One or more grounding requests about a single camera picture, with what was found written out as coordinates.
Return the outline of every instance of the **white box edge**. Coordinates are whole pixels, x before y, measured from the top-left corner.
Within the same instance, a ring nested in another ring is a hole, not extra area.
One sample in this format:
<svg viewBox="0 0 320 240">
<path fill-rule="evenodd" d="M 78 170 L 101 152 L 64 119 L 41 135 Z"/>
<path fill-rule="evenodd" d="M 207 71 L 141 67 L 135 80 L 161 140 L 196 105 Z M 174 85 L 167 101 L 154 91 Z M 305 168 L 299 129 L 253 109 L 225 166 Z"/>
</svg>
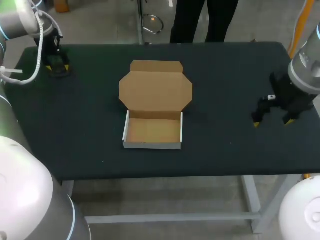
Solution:
<svg viewBox="0 0 320 240">
<path fill-rule="evenodd" d="M 165 143 L 146 143 L 146 142 L 126 142 L 129 128 L 130 114 L 129 110 L 126 112 L 125 125 L 123 130 L 123 147 L 125 149 L 168 149 L 181 150 L 182 136 L 183 136 L 183 113 L 180 115 L 180 142 L 165 142 Z"/>
</svg>

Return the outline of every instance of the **gray floor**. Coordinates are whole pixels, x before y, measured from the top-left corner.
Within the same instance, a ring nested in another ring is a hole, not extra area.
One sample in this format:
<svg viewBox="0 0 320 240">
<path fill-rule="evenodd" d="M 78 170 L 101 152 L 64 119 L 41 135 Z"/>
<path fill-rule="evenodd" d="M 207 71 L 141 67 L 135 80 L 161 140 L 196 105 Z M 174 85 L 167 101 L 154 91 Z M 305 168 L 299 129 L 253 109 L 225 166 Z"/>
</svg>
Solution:
<svg viewBox="0 0 320 240">
<path fill-rule="evenodd" d="M 144 12 L 161 17 L 161 34 L 145 34 L 146 42 L 168 43 L 175 18 L 169 0 L 148 0 Z M 136 44 L 139 41 L 136 0 L 69 0 L 71 12 L 51 10 L 64 33 L 62 44 Z M 304 0 L 239 0 L 226 41 L 277 41 L 286 48 L 294 22 Z M 320 3 L 316 1 L 300 46 L 319 23 Z M 203 42 L 208 28 L 208 11 L 203 8 L 195 42 Z M 14 68 L 23 49 L 34 46 L 30 37 L 8 42 L 5 66 Z M 320 109 L 320 100 L 315 101 Z M 263 200 L 276 176 L 256 177 Z M 247 210 L 238 177 L 178 177 L 157 179 L 92 180 L 75 183 L 73 199 L 86 216 L 208 213 Z M 275 219 L 265 234 L 253 235 L 250 224 L 239 222 L 175 222 L 100 224 L 91 226 L 93 239 L 183 239 L 183 240 L 281 240 Z"/>
</svg>

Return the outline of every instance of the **orange pole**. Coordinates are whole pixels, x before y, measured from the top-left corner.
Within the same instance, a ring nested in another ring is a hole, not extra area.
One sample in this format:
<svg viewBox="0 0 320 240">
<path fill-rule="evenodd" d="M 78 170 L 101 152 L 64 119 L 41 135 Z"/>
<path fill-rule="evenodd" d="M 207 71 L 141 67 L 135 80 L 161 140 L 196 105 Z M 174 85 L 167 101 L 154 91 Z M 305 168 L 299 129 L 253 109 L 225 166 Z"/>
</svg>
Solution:
<svg viewBox="0 0 320 240">
<path fill-rule="evenodd" d="M 53 4 L 57 13 L 67 13 L 70 11 L 68 0 L 54 0 Z"/>
<path fill-rule="evenodd" d="M 311 9 L 312 9 L 314 2 L 315 2 L 315 0 L 306 0 L 305 7 L 301 13 L 301 16 L 298 19 L 297 25 L 295 26 L 293 43 L 290 42 L 290 45 L 288 48 L 288 51 L 290 51 L 289 52 L 290 58 L 293 58 L 295 55 L 295 51 L 296 51 L 298 42 L 299 42 L 301 35 L 304 31 L 305 25 L 307 23 L 307 20 L 308 20 L 308 17 L 309 17 L 309 14 L 311 12 Z"/>
</svg>

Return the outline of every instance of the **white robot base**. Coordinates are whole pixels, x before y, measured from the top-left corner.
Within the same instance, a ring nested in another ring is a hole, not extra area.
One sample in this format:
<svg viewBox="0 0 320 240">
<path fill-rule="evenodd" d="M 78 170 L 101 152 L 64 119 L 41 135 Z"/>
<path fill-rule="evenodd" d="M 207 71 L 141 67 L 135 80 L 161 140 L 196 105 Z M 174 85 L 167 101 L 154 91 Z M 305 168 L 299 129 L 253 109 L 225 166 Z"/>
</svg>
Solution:
<svg viewBox="0 0 320 240">
<path fill-rule="evenodd" d="M 48 169 L 0 136 L 0 240 L 91 240 L 88 223 Z"/>
</svg>

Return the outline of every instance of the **person's leg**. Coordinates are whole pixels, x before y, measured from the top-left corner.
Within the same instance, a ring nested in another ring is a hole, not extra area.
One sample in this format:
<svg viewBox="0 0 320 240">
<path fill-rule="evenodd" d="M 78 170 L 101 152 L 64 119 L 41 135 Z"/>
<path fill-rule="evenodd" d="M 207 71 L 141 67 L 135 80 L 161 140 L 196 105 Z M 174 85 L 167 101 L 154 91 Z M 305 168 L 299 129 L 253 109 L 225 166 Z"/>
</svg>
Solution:
<svg viewBox="0 0 320 240">
<path fill-rule="evenodd" d="M 207 0 L 209 29 L 206 42 L 224 42 L 239 0 Z"/>
<path fill-rule="evenodd" d="M 205 0 L 177 0 L 171 44 L 192 43 Z"/>
</svg>

